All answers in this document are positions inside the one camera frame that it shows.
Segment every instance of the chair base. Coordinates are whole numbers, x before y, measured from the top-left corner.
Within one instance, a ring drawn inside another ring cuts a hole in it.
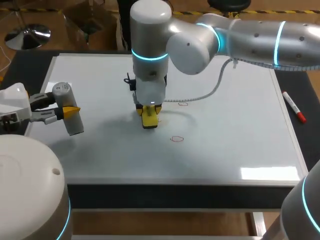
[[[8,48],[14,50],[36,49],[49,42],[51,31],[41,24],[28,24],[24,29],[16,28],[9,32],[5,38]]]

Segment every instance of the white cable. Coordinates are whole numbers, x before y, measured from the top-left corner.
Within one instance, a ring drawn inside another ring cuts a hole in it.
[[[222,80],[222,76],[224,75],[225,68],[228,65],[228,63],[230,63],[232,61],[233,61],[233,59],[229,58],[227,61],[224,62],[224,64],[221,67],[221,70],[220,70],[218,82],[214,86],[213,90],[211,92],[209,92],[208,94],[206,94],[204,96],[196,97],[196,98],[190,98],[190,99],[166,99],[166,100],[164,100],[164,102],[166,102],[166,103],[193,102],[193,101],[198,101],[198,100],[206,99],[207,97],[210,97],[219,88],[221,80]]]
[[[9,60],[8,65],[5,66],[4,68],[2,68],[2,69],[0,70],[0,73],[1,73],[3,70],[5,70],[7,67],[10,66],[10,64],[11,64],[11,59],[6,55],[6,53],[5,53],[4,49],[2,48],[2,46],[0,46],[0,48],[1,48],[1,50],[2,50],[2,52],[3,52],[3,55],[5,56],[5,58]]]
[[[220,70],[220,74],[219,74],[219,78],[218,78],[218,82],[216,83],[216,85],[214,86],[214,88],[211,92],[209,92],[208,94],[206,94],[204,96],[189,98],[189,99],[165,99],[164,102],[166,102],[166,103],[193,102],[193,101],[198,101],[198,100],[202,100],[202,99],[206,99],[206,98],[210,97],[219,88],[222,77],[224,75],[225,68],[228,65],[228,63],[233,62],[234,63],[233,68],[235,68],[235,65],[238,63],[238,61],[242,61],[242,62],[245,62],[248,64],[260,66],[260,67],[267,68],[267,69],[274,69],[274,70],[287,71],[287,72],[305,72],[305,71],[313,71],[313,70],[320,69],[320,65],[316,65],[316,66],[278,66],[278,65],[272,65],[272,64],[261,63],[261,62],[248,61],[248,60],[244,60],[244,59],[240,59],[240,58],[233,58],[233,59],[229,58],[222,65],[221,70]]]

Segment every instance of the metal bar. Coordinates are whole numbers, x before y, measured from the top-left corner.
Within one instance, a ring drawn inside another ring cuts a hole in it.
[[[74,235],[71,240],[261,240],[257,236]]]
[[[263,212],[252,212],[251,220],[254,235],[262,237],[267,231]]]

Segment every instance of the table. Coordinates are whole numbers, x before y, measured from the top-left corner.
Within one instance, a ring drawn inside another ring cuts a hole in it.
[[[30,95],[39,93],[52,57],[58,56],[59,53],[59,51],[18,52],[1,89],[22,82]],[[115,52],[91,53],[115,54]],[[318,98],[306,73],[276,71],[276,77],[280,88],[294,96],[296,104],[308,120],[307,124],[301,125],[291,109],[288,109],[306,166],[310,170],[320,159]],[[24,122],[17,133],[24,135],[27,124]],[[281,207],[282,201],[291,189],[291,186],[68,185],[71,203],[76,209],[272,210]]]

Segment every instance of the stool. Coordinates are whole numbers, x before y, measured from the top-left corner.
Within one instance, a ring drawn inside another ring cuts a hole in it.
[[[13,29],[4,38],[8,48],[30,50],[38,48],[49,41],[51,36],[49,28],[41,24],[26,24],[16,0],[0,0],[0,2],[12,2],[19,24],[19,27]]]
[[[251,0],[207,0],[210,7],[222,12],[224,17],[228,17],[228,13],[239,13],[250,6]]]

